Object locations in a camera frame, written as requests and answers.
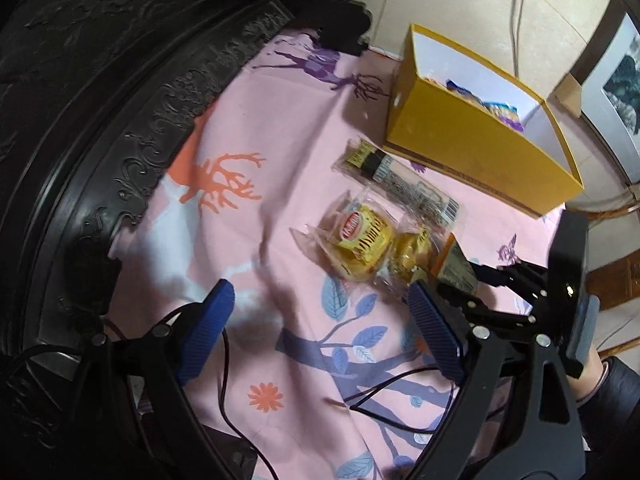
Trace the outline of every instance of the packaged sausage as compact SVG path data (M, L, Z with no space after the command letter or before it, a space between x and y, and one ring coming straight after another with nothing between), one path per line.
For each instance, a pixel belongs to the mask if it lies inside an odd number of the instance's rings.
M460 214L460 204L452 197L367 140L350 141L334 169L370 182L375 191L426 222L443 241Z

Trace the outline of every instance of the purple deer print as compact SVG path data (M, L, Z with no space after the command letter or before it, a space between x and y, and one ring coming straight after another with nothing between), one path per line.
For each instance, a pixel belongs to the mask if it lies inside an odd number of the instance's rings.
M513 265L520 261L518 255L516 254L517 236L517 234L514 234L508 245L503 245L502 247L500 247L500 249L498 249L498 259L501 262L507 262L508 265Z
M312 47L309 47L306 44L302 44L302 46L304 46L304 48L309 51L309 56L306 59L303 57L297 57L292 54L288 54L287 52L275 51L275 54L290 59L293 61L293 63L288 65L258 65L254 66L253 68L298 68L309 74L311 77L318 79L318 81L333 84L334 86L331 88L331 90L339 90L343 86L352 84L354 87L353 92L356 97L362 97L364 100L376 100L376 96L378 95L388 95L385 94L382 87L377 85L375 82L365 81L365 79L370 79L382 83L382 79L377 76L351 74L348 77L339 77L335 75L335 67L338 63L338 60L340 59L340 52L322 48L315 38L310 35L308 36L309 38L311 38ZM298 45L297 43L289 43L284 39L278 40L275 43Z

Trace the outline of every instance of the orange flower print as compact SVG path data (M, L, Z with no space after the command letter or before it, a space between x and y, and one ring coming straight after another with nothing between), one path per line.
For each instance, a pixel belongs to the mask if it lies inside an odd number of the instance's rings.
M252 399L252 401L249 402L249 406L255 406L256 410L263 410L267 413L269 410L275 412L278 408L284 408L284 406L278 402L283 395L278 393L278 387L273 386L273 383L260 383L260 387L251 386L251 391L253 393L248 394L249 398Z

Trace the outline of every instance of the painting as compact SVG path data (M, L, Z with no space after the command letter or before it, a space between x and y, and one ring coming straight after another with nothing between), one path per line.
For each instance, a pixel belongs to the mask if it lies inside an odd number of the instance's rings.
M620 20L585 58L600 56L582 82L582 117L630 185L640 182L640 27L628 14Z
M620 64L603 86L630 135L640 130L640 35L631 41Z

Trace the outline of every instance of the yellow box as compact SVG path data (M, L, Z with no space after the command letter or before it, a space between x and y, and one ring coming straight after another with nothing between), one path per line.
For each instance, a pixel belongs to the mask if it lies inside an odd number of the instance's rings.
M518 109L521 134L434 83ZM392 91L385 149L540 216L584 190L544 99L469 49L411 25Z

